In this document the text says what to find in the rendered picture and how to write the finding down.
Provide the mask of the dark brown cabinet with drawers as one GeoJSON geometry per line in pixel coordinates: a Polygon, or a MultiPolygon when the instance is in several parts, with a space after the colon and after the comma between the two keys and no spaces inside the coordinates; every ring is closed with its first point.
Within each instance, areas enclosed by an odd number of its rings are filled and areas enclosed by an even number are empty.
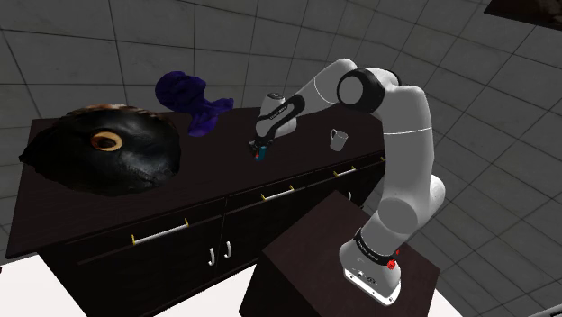
{"type": "Polygon", "coordinates": [[[255,108],[182,135],[179,172],[141,194],[80,193],[24,167],[5,255],[38,254],[86,317],[154,317],[253,264],[333,191],[362,204],[384,166],[381,122],[334,106],[302,116],[256,161],[255,108]],[[349,135],[330,148],[331,130],[349,135]]]}

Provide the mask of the purple crumpled cloth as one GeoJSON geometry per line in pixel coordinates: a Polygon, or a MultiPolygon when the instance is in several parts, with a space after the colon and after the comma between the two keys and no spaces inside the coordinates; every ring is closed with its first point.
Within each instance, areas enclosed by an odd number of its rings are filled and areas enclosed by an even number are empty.
{"type": "Polygon", "coordinates": [[[204,97],[205,89],[206,82],[200,77],[192,77],[182,71],[171,71],[155,85],[155,96],[167,109],[190,114],[192,121],[188,134],[203,137],[214,129],[218,116],[232,110],[234,106],[232,98],[208,101],[204,97]]]}

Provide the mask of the grey mug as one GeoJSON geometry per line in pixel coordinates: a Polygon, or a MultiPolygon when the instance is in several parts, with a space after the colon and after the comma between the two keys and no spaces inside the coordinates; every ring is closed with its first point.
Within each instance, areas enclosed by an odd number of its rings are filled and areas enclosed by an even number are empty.
{"type": "Polygon", "coordinates": [[[349,138],[349,135],[344,131],[338,131],[335,129],[331,130],[331,143],[330,148],[334,151],[342,151],[349,138]]]}

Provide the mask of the dark brown robot stand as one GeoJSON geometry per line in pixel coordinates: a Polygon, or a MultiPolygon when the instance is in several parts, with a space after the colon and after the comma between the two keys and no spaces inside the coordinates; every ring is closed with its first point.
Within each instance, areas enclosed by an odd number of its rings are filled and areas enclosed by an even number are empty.
{"type": "Polygon", "coordinates": [[[368,215],[338,191],[267,245],[239,309],[241,317],[428,317],[439,269],[408,244],[396,258],[402,289],[383,306],[344,276],[340,246],[368,215]]]}

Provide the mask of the black lumpy mask with hole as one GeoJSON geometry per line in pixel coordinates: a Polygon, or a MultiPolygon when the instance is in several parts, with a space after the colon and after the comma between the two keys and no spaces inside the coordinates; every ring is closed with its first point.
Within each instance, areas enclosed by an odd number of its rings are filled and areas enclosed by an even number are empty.
{"type": "Polygon", "coordinates": [[[126,104],[76,109],[39,132],[19,160],[71,190],[119,196],[164,185],[180,169],[177,129],[126,104]]]}

